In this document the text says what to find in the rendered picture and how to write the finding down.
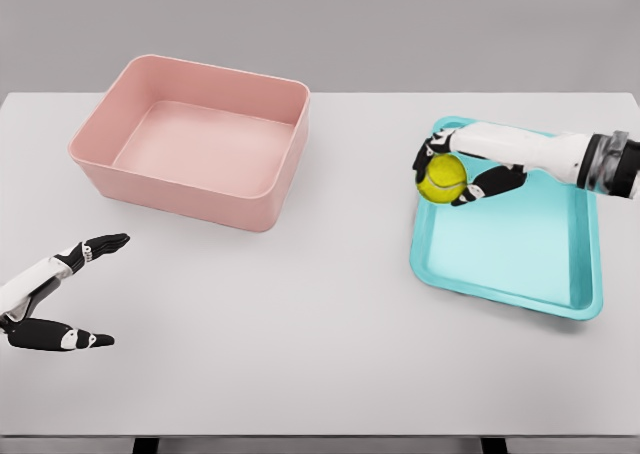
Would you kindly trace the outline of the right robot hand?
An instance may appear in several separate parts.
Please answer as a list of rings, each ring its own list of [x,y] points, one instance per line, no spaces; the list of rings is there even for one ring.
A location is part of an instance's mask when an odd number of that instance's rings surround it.
[[[544,136],[528,130],[485,122],[442,128],[423,142],[416,155],[412,166],[416,187],[434,156],[460,153],[497,165],[467,182],[463,193],[449,204],[461,206],[518,189],[529,171],[545,166],[542,155],[546,141]]]

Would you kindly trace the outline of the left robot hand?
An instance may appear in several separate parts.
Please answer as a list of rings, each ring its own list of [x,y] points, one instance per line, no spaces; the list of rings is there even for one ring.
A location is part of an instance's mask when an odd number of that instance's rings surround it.
[[[62,281],[75,275],[86,264],[113,254],[130,241],[126,233],[103,235],[44,258],[0,287],[0,332],[13,347],[70,352],[115,344],[112,336],[71,325],[38,319],[33,313]]]

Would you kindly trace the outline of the blue plastic tray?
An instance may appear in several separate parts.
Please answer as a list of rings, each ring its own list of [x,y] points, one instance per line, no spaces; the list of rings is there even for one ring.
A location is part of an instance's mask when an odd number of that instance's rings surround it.
[[[528,168],[523,186],[466,206],[420,199],[410,249],[422,282],[577,321],[603,306],[596,195]]]

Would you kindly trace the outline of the yellow tennis ball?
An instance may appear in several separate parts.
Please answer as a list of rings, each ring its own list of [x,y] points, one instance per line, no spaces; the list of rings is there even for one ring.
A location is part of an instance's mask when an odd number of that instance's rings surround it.
[[[452,154],[434,156],[417,184],[420,195],[435,204],[449,204],[457,199],[467,186],[467,172],[462,161]]]

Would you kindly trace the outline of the pink plastic basket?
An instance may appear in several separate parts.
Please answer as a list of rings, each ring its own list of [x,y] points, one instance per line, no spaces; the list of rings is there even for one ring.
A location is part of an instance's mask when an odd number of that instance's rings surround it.
[[[143,55],[68,145],[108,198],[264,232],[277,222],[309,134],[296,80]]]

